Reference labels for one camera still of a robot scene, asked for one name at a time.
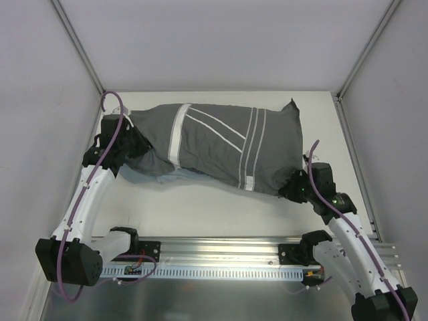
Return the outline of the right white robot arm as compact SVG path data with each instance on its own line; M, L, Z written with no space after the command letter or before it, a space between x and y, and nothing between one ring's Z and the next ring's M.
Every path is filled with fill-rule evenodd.
M295 203L309 203L330 229L302 235L299 244L279 245L281 260L321 265L348 296L353 320L411 320L418 297L404 287L381 259L351 198L339 193L328 163L309 163L295 171L279 191Z

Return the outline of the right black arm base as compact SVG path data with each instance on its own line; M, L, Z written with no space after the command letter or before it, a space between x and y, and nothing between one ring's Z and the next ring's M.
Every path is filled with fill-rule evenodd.
M314 259L313 250L323 241L332 241L332 237L325 230L317 230L302 235L299 243L281 243L278 245L278 259L280 265L319 265Z

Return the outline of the grey striped pillowcase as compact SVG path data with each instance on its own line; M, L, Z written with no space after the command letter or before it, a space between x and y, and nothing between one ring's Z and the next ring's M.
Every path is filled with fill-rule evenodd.
M161 177L177 169L245 191L278 195L302 169L303 136L294 101L281 110L198 103L133 110L150 150L128 166Z

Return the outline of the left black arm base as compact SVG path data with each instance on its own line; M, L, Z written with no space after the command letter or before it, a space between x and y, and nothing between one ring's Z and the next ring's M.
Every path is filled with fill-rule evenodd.
M161 251L161 242L159 241L142 241L139 238L138 231L135 228L131 227L113 227L110 231L120 231L129 234L130 236L130 247L121 255L126 255L126 257L117 257L113 261L126 261L132 258L129 255L146 255L153 258L156 262L159 262L159 255Z

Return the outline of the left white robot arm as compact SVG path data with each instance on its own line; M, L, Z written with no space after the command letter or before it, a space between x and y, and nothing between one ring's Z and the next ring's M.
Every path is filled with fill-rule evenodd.
M129 227L113 227L106 236L92 241L96 218L107 190L116 179L120 167L130 158L142 156L150 145L127 116L111 114L101 120L101 132L85 152L80 180L61 223L49 238L41 238L35 254L46 279L58 285L60 294L69 303L66 284L79 291L98 283L105 264L115 260L157 260L139 246L138 232Z

